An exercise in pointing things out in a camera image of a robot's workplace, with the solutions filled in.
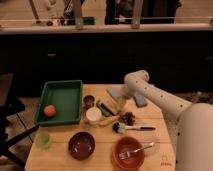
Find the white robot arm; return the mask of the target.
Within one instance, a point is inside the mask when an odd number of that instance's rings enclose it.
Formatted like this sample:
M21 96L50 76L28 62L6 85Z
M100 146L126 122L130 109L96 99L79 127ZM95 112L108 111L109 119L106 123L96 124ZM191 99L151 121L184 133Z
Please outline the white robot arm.
M119 96L140 93L178 123L175 171L213 171L213 105L192 103L148 83L145 70L125 75Z

